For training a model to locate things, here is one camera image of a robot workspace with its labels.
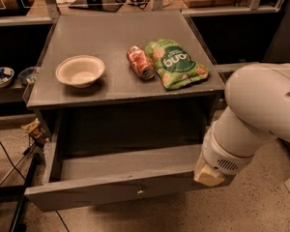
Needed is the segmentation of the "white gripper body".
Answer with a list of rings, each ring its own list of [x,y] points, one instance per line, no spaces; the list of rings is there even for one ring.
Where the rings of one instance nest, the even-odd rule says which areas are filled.
[[[205,162],[224,175],[236,175],[254,156],[251,132],[242,122],[215,121],[207,130],[202,153]]]

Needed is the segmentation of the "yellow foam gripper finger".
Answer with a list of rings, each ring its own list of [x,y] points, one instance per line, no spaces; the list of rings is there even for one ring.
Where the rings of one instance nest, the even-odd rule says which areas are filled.
[[[207,187],[215,187],[222,184],[225,181],[225,177],[219,170],[214,169],[207,163],[203,153],[200,153],[194,168],[193,180]]]

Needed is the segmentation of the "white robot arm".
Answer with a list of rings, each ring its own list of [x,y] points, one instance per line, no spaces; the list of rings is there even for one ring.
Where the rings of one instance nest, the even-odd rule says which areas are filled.
[[[227,107],[206,132],[194,170],[208,187],[239,173],[265,144],[290,142],[290,63],[246,65],[228,78],[224,96]]]

